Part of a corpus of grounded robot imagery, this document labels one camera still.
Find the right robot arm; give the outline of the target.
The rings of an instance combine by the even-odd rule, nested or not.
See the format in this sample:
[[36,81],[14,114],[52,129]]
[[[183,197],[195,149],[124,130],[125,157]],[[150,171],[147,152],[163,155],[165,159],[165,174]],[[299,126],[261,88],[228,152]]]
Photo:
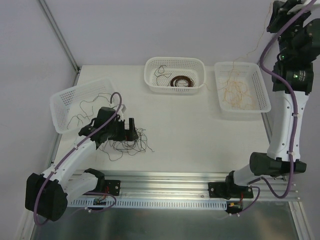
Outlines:
[[308,17],[319,4],[317,0],[273,3],[267,31],[273,34],[271,42],[278,43],[279,53],[273,70],[264,66],[264,53],[259,59],[260,68],[272,78],[276,100],[270,145],[265,153],[253,152],[248,165],[226,176],[223,188],[214,191],[222,198],[238,198],[267,176],[287,176],[291,184],[295,174],[306,171],[300,157],[300,132],[313,87],[313,62],[320,54],[320,21],[308,21]]

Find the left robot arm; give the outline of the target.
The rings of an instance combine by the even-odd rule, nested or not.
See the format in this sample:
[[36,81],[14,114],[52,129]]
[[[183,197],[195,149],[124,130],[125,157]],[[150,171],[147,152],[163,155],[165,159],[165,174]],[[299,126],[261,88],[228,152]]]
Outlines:
[[92,153],[106,141],[133,142],[138,139],[134,118],[128,127],[117,110],[101,107],[89,124],[82,127],[70,150],[57,163],[41,174],[32,173],[26,181],[25,208],[48,221],[59,220],[67,205],[78,197],[92,192],[108,196],[105,175],[93,168],[86,169],[78,178],[71,177]]

